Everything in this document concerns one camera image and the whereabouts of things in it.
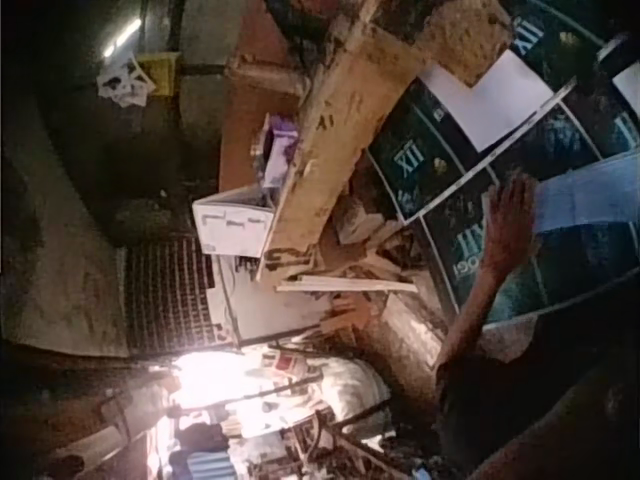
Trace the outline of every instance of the concrete wall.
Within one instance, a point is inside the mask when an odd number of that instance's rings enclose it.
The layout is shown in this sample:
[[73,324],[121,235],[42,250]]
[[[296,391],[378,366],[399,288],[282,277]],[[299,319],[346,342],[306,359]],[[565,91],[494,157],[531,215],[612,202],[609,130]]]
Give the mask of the concrete wall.
[[63,353],[126,356],[115,250],[65,175],[25,88],[28,80],[8,76],[3,75],[3,171],[13,173],[3,175],[3,192],[25,198],[5,196],[3,214],[25,220],[3,218],[2,336]]

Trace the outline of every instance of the white sheet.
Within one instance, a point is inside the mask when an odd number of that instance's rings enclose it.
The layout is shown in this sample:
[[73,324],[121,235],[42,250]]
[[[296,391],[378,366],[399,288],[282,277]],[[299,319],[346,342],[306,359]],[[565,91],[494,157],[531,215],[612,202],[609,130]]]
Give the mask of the white sheet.
[[516,128],[553,95],[549,86],[510,50],[473,88],[440,66],[425,70],[420,79],[478,151]]

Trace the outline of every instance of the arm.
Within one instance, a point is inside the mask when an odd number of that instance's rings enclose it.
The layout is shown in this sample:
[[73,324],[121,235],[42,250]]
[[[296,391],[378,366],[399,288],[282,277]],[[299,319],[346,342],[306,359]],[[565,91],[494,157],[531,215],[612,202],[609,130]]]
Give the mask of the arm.
[[527,258],[533,237],[534,181],[516,175],[498,193],[489,190],[485,248],[471,294],[449,329],[436,366],[472,352],[507,276]]

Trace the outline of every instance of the paper scrap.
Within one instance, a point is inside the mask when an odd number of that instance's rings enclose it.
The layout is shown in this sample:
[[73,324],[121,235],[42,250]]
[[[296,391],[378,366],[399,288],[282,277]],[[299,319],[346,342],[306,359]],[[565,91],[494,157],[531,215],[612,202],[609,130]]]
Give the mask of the paper scrap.
[[640,117],[640,62],[616,75],[613,84]]
[[420,79],[451,113],[479,152],[512,131],[553,96],[553,91],[507,50],[473,88],[442,67]]

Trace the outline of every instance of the fluorescent light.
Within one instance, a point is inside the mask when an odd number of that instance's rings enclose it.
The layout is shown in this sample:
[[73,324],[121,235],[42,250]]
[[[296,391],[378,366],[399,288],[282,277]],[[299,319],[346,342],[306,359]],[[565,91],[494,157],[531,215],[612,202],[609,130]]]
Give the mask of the fluorescent light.
[[116,47],[119,47],[124,42],[126,42],[127,38],[129,38],[131,34],[133,34],[133,32],[140,28],[140,25],[142,25],[142,20],[140,20],[139,18],[136,18],[133,22],[127,25],[127,28],[124,29],[124,32],[122,32],[116,39]]
[[111,44],[107,48],[105,48],[104,52],[102,52],[102,55],[104,55],[104,58],[109,58],[111,55],[113,55],[113,51],[115,49],[116,47],[114,47],[113,44]]

